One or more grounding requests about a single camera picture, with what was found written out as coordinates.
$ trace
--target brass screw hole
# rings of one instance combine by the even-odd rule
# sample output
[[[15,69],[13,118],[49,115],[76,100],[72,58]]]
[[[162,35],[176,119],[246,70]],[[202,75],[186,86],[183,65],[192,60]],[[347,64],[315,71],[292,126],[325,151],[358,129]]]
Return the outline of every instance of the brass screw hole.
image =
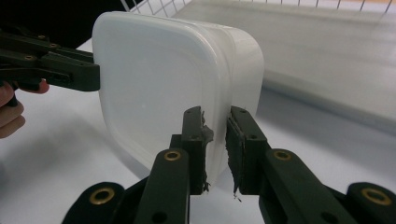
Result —
[[[24,57],[24,59],[25,59],[25,60],[28,60],[28,61],[32,61],[32,60],[35,59],[35,57],[32,56],[32,55],[27,55],[27,56]]]
[[[285,151],[275,151],[274,152],[275,158],[277,158],[280,161],[289,161],[291,160],[291,155],[288,152]]]
[[[181,154],[178,151],[168,151],[164,156],[167,161],[177,161],[181,158]]]
[[[93,194],[91,194],[90,202],[96,205],[108,203],[114,195],[115,192],[112,188],[97,189]]]
[[[392,200],[390,199],[390,197],[379,189],[362,189],[361,194],[372,203],[385,206],[392,204]]]

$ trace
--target white table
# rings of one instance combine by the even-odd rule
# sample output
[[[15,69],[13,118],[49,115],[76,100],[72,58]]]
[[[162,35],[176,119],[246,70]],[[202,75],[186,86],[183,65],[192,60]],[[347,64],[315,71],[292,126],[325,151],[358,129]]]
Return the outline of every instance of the white table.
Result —
[[[106,131],[97,92],[51,87],[17,92],[25,126],[0,140],[0,223],[61,223],[83,190],[103,181],[125,188],[149,170]],[[396,192],[396,137],[262,90],[257,121],[272,147],[299,155],[326,185],[346,192],[369,181]],[[258,197],[233,198],[229,170],[191,200],[191,223],[262,223]]]

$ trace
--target hand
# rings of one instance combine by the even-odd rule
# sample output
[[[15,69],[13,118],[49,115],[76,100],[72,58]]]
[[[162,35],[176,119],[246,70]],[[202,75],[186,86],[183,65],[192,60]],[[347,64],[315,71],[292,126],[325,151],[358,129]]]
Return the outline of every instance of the hand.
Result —
[[[6,138],[15,133],[25,123],[25,118],[21,115],[23,105],[18,102],[16,107],[7,106],[7,102],[14,96],[14,90],[7,82],[0,87],[0,138]],[[44,93],[49,90],[50,86],[42,80],[39,84],[38,91],[29,91],[34,93]]]

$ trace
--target plastic container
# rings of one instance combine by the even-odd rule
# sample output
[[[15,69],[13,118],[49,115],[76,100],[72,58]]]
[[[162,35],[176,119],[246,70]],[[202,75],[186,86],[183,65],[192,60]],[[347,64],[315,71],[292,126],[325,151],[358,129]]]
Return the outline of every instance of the plastic container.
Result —
[[[213,183],[227,161],[230,106],[257,109],[263,58],[256,41],[231,27],[110,12],[96,21],[92,46],[104,119],[119,145],[151,168],[181,133],[183,112],[200,105],[215,134],[206,148]]]

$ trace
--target wire rack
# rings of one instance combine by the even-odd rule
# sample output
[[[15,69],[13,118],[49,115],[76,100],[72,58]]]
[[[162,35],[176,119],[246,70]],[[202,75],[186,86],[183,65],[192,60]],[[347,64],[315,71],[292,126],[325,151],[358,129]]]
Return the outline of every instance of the wire rack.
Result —
[[[121,0],[125,9],[136,14],[173,17],[191,0],[143,0],[136,7],[129,8],[125,0]],[[239,0],[239,2],[257,2],[270,5],[287,5],[297,7],[333,8],[365,12],[396,13],[393,0]]]

